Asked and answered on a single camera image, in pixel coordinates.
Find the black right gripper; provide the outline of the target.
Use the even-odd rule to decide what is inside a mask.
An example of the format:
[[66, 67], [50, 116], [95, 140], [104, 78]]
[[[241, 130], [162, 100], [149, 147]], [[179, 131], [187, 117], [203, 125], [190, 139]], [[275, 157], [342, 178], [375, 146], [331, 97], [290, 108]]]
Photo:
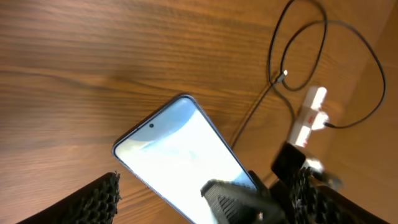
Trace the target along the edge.
[[[270, 191], [287, 191], [292, 188], [306, 155], [294, 145], [284, 142], [271, 165], [277, 180]], [[201, 188], [218, 224], [283, 224], [286, 215], [268, 190], [256, 190], [247, 185], [220, 180], [209, 180]]]

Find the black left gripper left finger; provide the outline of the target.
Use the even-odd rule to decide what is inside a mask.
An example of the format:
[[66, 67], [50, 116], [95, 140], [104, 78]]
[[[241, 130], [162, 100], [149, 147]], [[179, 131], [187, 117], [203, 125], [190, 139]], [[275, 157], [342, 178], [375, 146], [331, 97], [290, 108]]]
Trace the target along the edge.
[[112, 224], [121, 200], [121, 174], [108, 172], [18, 224]]

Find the Samsung Galaxy smartphone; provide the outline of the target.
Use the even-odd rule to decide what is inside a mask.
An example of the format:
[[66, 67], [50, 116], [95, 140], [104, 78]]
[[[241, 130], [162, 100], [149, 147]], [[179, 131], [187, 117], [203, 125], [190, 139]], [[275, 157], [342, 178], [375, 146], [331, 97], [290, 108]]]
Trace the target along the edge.
[[215, 223], [201, 188], [222, 180], [254, 188], [211, 119], [190, 95], [159, 108], [113, 146], [130, 172], [192, 223]]

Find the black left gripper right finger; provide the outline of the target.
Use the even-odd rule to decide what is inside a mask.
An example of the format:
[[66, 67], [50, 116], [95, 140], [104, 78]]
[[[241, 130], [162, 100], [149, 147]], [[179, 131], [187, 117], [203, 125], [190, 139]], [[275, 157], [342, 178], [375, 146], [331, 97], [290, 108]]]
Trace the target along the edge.
[[356, 205], [319, 180], [309, 168], [290, 181], [295, 223], [383, 224], [386, 221]]

